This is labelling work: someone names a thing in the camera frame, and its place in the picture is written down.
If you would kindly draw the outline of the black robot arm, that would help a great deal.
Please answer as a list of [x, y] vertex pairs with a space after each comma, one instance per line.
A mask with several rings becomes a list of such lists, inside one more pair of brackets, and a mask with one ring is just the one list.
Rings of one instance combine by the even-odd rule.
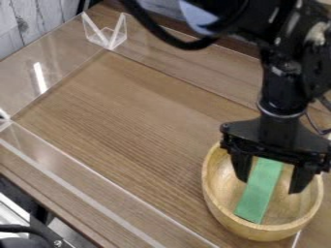
[[291, 194], [331, 169], [331, 143], [301, 118], [331, 90], [331, 15], [317, 0], [180, 0], [189, 26], [206, 36], [234, 34], [261, 51], [261, 116], [222, 125], [237, 178], [249, 180], [253, 159], [294, 166]]

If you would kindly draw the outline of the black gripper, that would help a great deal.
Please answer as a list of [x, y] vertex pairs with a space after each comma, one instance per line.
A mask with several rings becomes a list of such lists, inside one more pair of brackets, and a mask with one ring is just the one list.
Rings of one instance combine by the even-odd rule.
[[331, 145], [301, 121], [309, 104], [278, 107], [261, 100], [261, 116], [221, 126], [221, 147], [227, 151], [237, 178], [247, 182], [253, 158], [262, 157], [295, 166], [290, 194], [302, 193], [314, 176], [331, 170]]

